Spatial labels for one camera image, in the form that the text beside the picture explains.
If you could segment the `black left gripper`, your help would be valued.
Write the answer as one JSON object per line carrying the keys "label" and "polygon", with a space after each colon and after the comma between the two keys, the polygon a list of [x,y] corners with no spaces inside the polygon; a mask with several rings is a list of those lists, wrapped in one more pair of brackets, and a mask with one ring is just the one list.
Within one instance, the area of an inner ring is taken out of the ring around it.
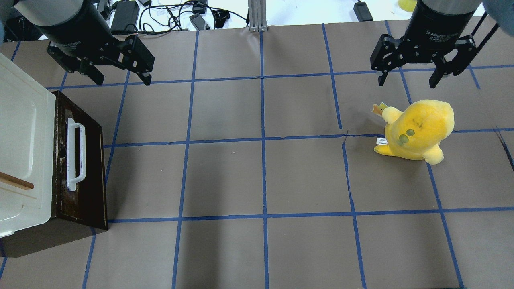
{"label": "black left gripper", "polygon": [[66,71],[102,86],[104,75],[97,66],[111,65],[150,86],[153,54],[135,34],[114,37],[90,0],[15,0],[13,6],[50,40],[47,53]]}

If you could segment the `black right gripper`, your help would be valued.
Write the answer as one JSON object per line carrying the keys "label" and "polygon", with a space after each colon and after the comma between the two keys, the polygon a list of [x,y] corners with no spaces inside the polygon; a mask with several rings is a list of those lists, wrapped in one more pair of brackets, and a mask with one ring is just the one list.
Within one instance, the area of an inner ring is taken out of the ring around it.
{"label": "black right gripper", "polygon": [[473,35],[463,35],[479,0],[419,0],[401,38],[380,36],[370,57],[383,87],[388,74],[407,63],[435,64],[429,87],[437,87],[443,77],[459,75],[480,51]]}

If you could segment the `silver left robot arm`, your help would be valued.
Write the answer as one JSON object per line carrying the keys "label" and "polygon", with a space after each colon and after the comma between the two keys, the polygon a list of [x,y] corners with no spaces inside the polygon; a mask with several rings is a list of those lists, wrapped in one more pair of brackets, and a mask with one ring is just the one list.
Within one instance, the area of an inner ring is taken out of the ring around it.
{"label": "silver left robot arm", "polygon": [[70,73],[88,76],[102,85],[99,65],[111,65],[152,82],[155,57],[136,35],[121,41],[90,0],[2,0],[1,11],[15,8],[50,43],[47,53]]}

